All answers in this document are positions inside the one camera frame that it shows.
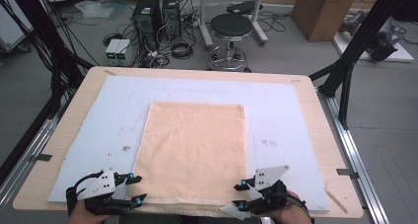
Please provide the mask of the white stand leg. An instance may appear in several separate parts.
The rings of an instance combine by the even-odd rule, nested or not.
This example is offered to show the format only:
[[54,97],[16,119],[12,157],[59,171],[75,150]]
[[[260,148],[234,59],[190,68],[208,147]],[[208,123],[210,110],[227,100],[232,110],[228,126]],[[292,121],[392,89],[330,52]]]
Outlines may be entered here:
[[259,37],[260,45],[264,46],[268,42],[268,37],[266,36],[264,30],[258,22],[258,14],[261,6],[261,0],[254,0],[252,14],[250,21],[252,23],[252,28]]
[[206,18],[206,0],[199,0],[200,2],[200,17],[198,19],[198,27],[203,37],[203,41],[205,44],[205,49],[210,50],[213,47],[213,41],[210,37],[209,31],[206,26],[205,18]]

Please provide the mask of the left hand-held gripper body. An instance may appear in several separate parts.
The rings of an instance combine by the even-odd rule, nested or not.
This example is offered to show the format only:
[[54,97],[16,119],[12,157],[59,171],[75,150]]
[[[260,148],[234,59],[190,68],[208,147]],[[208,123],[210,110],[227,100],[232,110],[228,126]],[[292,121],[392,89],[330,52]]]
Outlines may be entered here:
[[128,177],[128,174],[113,171],[100,171],[85,176],[77,182],[77,185],[88,179],[93,179],[93,181],[77,192],[77,199],[83,200],[85,208],[95,215],[122,215],[128,211],[130,201],[112,196],[116,188]]

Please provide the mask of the person's right hand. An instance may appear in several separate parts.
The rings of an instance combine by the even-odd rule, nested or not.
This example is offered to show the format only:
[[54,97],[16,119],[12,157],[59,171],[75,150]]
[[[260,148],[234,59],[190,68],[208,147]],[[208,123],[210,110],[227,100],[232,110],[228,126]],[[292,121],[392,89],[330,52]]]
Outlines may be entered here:
[[287,204],[281,208],[268,213],[268,216],[275,224],[312,224],[312,220],[307,211],[302,207],[299,196],[288,190]]

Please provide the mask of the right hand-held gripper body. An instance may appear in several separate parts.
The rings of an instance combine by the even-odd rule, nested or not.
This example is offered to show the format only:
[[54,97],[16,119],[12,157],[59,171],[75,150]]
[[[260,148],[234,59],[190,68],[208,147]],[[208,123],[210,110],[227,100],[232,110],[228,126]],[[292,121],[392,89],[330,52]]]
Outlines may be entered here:
[[250,211],[255,215],[264,214],[286,204],[286,186],[281,178],[289,171],[289,166],[257,169],[254,175],[254,188],[261,194],[250,202]]

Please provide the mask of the slim black computer tower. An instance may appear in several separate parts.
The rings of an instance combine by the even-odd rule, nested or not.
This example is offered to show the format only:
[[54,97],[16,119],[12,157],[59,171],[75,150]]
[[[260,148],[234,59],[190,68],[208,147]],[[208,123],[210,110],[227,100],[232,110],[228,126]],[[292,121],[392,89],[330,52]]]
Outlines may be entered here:
[[163,19],[166,36],[175,39],[180,36],[180,11],[179,0],[163,0]]

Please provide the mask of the grey tape strip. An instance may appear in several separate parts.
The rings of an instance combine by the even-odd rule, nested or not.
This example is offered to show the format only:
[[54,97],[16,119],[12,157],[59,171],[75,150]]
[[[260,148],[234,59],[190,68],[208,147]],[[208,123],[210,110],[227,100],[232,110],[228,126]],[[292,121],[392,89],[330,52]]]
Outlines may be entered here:
[[348,176],[351,180],[359,178],[359,174],[351,169],[337,169],[337,174],[339,176]]
[[29,159],[30,162],[36,162],[36,161],[45,161],[48,162],[52,158],[52,155],[49,154],[38,154],[38,155],[32,155]]

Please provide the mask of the black round stool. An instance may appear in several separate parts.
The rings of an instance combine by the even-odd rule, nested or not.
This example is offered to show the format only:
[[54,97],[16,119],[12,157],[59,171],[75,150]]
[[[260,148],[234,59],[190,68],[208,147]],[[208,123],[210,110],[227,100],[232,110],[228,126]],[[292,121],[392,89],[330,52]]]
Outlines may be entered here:
[[235,42],[247,38],[251,31],[251,21],[242,15],[222,14],[214,17],[210,22],[210,32],[214,37],[223,39],[225,44],[212,49],[206,70],[212,71],[214,67],[228,71],[242,68],[244,72],[250,73],[246,55],[235,46]]

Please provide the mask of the large black computer tower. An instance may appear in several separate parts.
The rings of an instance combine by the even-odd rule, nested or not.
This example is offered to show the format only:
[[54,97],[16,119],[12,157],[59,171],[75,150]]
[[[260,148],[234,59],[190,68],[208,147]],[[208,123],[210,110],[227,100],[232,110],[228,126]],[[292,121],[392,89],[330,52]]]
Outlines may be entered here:
[[138,0],[132,18],[140,40],[150,49],[158,49],[158,30],[163,26],[160,0]]

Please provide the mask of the white panel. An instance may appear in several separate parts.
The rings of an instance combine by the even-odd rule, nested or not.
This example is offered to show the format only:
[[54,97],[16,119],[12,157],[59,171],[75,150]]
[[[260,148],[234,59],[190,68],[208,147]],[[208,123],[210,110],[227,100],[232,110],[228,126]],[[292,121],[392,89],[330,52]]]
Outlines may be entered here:
[[[25,27],[31,32],[32,27],[15,0],[6,0],[10,3],[13,12]],[[0,5],[0,49],[5,52],[11,52],[24,38],[25,34],[18,27],[18,24]]]

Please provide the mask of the thin wooden stick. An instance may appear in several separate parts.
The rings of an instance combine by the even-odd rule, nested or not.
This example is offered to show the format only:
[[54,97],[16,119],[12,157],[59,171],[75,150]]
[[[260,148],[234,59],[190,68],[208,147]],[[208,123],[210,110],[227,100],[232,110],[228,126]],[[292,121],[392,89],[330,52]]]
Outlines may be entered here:
[[327,196],[344,212],[348,213],[347,208],[326,188],[325,192]]

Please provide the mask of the cream towel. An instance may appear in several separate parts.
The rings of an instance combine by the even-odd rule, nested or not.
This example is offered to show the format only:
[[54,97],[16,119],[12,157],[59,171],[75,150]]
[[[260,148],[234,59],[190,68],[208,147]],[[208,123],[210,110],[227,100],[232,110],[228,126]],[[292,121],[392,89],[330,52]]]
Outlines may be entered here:
[[244,107],[153,102],[128,188],[146,207],[191,205],[199,210],[248,199],[234,189],[248,175]]

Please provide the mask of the aluminium rail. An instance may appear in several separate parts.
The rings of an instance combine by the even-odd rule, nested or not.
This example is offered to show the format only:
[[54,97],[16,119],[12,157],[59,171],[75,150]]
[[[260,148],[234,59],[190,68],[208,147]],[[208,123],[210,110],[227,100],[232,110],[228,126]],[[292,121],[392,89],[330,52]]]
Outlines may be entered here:
[[359,150],[355,144],[349,129],[345,129],[343,123],[339,121],[339,106],[334,98],[328,98],[316,90],[325,115],[328,117],[329,124],[334,129],[337,145],[343,155],[343,160],[351,169],[359,174],[359,178],[351,180],[355,185],[356,192],[360,195],[363,209],[368,214],[373,224],[389,224],[389,220],[384,211],[383,205],[370,179],[367,168],[364,165]]
[[13,198],[26,180],[56,127],[55,119],[34,122],[4,164],[0,166],[0,215],[12,206]]

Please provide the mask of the white grid mat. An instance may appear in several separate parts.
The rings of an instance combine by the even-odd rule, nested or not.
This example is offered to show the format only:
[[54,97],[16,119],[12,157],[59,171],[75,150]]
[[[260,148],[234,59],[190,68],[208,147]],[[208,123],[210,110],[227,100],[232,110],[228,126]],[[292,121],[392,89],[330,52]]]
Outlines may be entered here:
[[65,156],[49,201],[64,201],[69,186],[100,170],[137,174],[134,166],[153,102],[243,106],[246,179],[257,169],[288,165],[281,181],[307,202],[309,210],[329,211],[293,85],[132,76],[110,76],[104,81]]

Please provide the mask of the grey machine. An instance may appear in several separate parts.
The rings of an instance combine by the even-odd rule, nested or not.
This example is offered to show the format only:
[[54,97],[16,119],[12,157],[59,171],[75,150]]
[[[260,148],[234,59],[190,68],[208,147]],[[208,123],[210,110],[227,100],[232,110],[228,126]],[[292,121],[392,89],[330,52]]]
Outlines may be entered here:
[[[360,10],[354,15],[344,18],[338,31],[340,33],[348,33],[351,37],[360,29],[365,21],[368,12]],[[394,47],[401,39],[401,27],[396,26],[393,17],[389,17],[373,37],[372,42],[366,48],[367,53],[374,61],[384,61],[392,53],[396,52]]]

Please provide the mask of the white board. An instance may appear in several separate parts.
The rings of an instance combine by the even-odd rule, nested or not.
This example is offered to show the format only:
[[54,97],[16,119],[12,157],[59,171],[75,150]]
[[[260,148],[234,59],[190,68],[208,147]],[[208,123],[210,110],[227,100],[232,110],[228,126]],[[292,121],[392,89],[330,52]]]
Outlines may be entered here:
[[[347,48],[352,37],[348,33],[337,32],[333,39],[333,44],[339,54],[342,54]],[[393,52],[384,62],[405,62],[410,63],[414,60],[413,56],[405,50],[400,43],[394,45],[395,52]]]

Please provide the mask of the black flat bag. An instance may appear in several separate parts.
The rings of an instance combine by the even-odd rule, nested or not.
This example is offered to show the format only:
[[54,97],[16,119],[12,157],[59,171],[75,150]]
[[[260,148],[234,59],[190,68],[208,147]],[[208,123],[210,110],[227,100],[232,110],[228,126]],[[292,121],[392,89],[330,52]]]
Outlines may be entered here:
[[254,9],[253,1],[245,1],[239,4],[232,4],[227,7],[227,11],[231,14],[252,14]]

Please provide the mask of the white power supply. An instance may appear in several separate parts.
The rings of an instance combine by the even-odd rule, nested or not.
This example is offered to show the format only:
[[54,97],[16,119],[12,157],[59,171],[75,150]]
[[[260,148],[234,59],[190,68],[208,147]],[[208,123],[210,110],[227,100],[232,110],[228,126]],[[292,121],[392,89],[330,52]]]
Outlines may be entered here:
[[106,58],[107,58],[108,63],[109,63],[110,66],[118,66],[119,65],[119,59],[118,59],[119,44],[120,44],[120,40],[114,38],[109,42],[109,44],[108,44],[108,46],[105,50],[105,55],[106,55]]
[[115,52],[119,66],[129,66],[132,58],[132,46],[129,39],[121,39]]

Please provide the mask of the person's left hand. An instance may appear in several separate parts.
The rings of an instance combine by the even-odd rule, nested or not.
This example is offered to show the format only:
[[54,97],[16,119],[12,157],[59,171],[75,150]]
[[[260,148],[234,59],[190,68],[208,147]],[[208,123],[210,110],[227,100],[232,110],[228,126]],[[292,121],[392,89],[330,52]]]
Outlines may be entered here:
[[88,211],[85,207],[85,201],[79,200],[71,213],[67,224],[101,224],[111,215],[95,215]]

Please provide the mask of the clear plastic bag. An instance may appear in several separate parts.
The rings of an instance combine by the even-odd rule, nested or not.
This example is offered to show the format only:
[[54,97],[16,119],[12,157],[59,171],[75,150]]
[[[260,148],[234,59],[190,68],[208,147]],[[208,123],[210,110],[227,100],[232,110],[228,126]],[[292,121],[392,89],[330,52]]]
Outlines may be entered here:
[[84,18],[108,18],[113,12],[112,8],[94,1],[82,1],[75,7],[82,12]]

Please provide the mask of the cardboard box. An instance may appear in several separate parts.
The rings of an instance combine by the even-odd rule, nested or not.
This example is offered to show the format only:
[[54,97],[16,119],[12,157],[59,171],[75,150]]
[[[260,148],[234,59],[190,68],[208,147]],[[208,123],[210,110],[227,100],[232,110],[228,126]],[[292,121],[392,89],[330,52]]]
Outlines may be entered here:
[[292,19],[308,41],[333,40],[355,0],[296,0]]

